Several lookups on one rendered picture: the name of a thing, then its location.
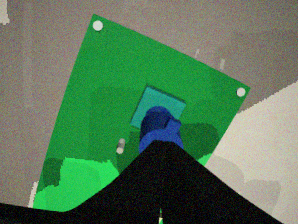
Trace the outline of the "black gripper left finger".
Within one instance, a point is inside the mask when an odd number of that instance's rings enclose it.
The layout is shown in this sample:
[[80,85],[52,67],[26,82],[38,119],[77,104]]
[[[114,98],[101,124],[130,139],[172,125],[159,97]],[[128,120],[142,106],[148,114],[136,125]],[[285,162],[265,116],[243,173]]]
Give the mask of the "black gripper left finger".
[[0,202],[0,224],[158,224],[165,184],[164,140],[153,140],[100,192],[67,212]]

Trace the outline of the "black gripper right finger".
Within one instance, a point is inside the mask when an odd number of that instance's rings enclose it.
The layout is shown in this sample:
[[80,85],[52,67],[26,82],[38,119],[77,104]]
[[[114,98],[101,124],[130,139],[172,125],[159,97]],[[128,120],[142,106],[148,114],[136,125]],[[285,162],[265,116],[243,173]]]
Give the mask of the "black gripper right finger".
[[283,224],[231,189],[174,141],[165,141],[162,224]]

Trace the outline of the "green circuit board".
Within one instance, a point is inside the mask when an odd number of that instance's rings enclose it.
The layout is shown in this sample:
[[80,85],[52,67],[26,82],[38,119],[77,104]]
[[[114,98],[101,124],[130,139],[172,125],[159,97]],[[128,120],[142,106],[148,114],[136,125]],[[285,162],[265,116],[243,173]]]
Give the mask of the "green circuit board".
[[61,100],[33,209],[77,208],[153,140],[174,141],[205,165],[249,91],[225,73],[93,14]]

